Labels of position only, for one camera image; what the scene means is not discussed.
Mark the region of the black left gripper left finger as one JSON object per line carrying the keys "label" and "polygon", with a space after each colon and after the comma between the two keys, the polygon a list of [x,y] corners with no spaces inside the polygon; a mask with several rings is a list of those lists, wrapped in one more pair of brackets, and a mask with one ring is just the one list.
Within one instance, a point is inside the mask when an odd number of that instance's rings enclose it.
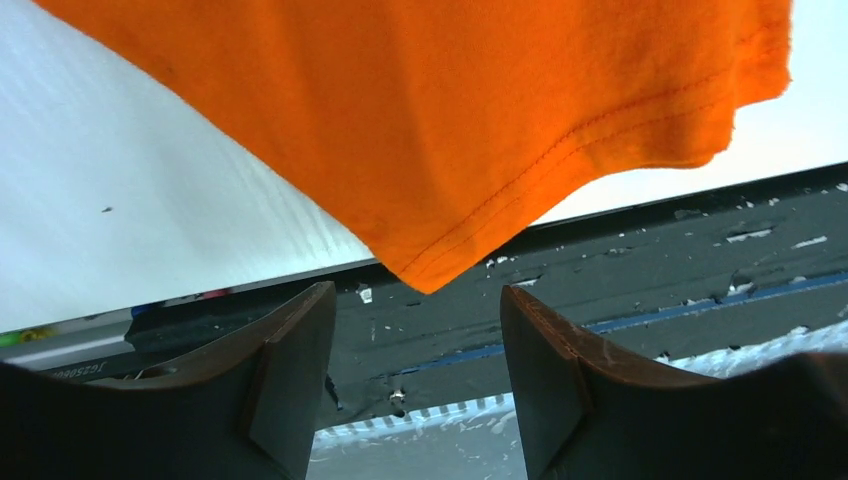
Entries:
{"label": "black left gripper left finger", "polygon": [[129,379],[1,367],[5,479],[302,479],[335,329],[317,283]]}

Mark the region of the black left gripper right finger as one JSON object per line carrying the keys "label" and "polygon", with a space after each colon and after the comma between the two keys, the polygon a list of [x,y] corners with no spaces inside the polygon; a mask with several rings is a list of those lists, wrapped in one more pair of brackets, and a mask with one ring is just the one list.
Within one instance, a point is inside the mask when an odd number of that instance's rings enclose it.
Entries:
{"label": "black left gripper right finger", "polygon": [[847,358],[728,379],[648,359],[506,286],[500,321],[531,479],[843,479]]}

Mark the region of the orange t shirt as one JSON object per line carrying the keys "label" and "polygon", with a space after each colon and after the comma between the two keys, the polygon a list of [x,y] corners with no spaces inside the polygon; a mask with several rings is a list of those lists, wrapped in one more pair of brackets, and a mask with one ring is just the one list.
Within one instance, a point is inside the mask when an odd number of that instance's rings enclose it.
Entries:
{"label": "orange t shirt", "polygon": [[790,81],[788,1],[46,1],[432,293]]}

